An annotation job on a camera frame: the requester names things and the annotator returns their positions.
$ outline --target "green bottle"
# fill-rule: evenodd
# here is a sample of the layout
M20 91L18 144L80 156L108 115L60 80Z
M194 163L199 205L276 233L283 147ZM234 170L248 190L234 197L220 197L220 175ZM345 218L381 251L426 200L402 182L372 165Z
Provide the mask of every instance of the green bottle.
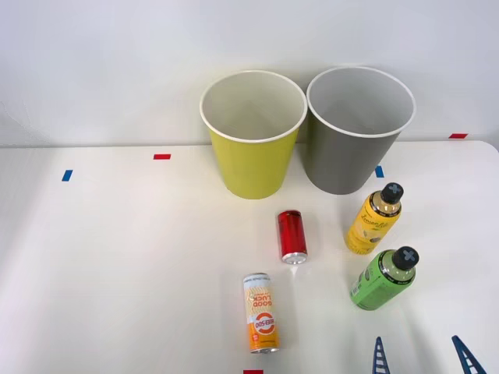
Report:
M378 309L412 284L418 261L418 252L411 247L381 252L360 274L350 298L362 309Z

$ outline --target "yellow bottle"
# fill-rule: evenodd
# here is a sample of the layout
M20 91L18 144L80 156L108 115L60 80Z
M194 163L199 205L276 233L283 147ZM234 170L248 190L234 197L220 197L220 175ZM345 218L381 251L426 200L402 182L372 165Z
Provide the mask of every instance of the yellow bottle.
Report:
M388 183L382 191L367 197L345 238L352 252L366 255L376 248L400 217L400 198L403 194L401 185Z

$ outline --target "black bottle cap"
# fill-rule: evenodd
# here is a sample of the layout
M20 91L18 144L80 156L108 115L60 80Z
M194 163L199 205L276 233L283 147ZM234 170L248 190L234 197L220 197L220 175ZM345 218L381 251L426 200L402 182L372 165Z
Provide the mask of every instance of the black bottle cap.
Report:
M381 191L381 199L388 204L396 204L404 194L404 189L398 183L388 183Z
M411 270L419 261L418 252L411 247L400 247L391 257L393 264L400 270Z

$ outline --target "blue object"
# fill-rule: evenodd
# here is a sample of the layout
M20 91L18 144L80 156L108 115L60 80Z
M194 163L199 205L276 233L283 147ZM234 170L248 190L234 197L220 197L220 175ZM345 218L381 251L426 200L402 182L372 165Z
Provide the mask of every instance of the blue object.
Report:
M373 358L373 374L390 374L387 356L384 355L383 342L380 337L376 338Z
M381 167L381 165L377 165L376 169L374 169L374 171L376 172L376 176L378 178L384 178L383 168Z
M73 170L66 170L64 172L64 175L62 176L62 181L63 182L69 182L69 179L71 178L71 174L73 173Z
M465 344L459 339L457 335L452 337L452 343L454 343L455 350L458 352L459 361L461 362L462 370L465 374L487 374L485 370L483 370L482 365L476 360L473 353L465 346Z

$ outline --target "yellow paper cup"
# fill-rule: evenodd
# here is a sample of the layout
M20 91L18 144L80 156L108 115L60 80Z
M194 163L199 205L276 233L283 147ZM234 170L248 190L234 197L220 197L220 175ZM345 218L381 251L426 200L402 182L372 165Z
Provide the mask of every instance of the yellow paper cup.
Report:
M200 112L229 191L263 199L281 187L307 112L296 83L274 72L238 72L207 88Z

